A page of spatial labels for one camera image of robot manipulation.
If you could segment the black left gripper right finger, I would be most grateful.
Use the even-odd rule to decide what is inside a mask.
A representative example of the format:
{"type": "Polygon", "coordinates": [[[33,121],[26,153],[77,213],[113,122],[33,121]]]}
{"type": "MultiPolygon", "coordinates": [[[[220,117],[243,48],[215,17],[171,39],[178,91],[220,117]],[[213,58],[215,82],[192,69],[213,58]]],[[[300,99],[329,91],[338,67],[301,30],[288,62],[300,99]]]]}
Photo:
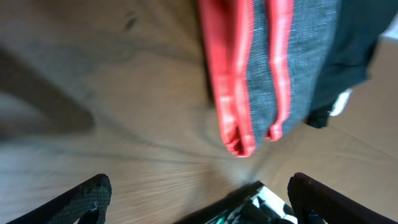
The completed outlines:
{"type": "Polygon", "coordinates": [[[395,224],[301,172],[290,178],[287,190],[299,224],[395,224]]]}

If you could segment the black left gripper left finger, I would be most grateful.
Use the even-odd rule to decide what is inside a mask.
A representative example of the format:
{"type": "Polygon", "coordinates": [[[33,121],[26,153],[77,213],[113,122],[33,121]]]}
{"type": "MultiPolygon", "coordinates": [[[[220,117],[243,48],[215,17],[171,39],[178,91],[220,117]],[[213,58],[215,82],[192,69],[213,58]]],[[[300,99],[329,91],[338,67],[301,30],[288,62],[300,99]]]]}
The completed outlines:
{"type": "Polygon", "coordinates": [[[7,224],[104,224],[111,195],[109,177],[105,174],[97,174],[7,224]]]}

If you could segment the black pants with red waistband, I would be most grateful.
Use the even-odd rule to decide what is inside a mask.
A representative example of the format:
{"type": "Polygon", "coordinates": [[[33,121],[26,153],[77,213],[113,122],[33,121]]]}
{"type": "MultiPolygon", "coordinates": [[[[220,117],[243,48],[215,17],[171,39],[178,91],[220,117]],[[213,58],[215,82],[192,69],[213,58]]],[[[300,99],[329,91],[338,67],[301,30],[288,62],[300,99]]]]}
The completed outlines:
{"type": "Polygon", "coordinates": [[[368,77],[396,0],[198,0],[221,139],[249,157],[296,124],[326,126],[338,95],[368,77]]]}

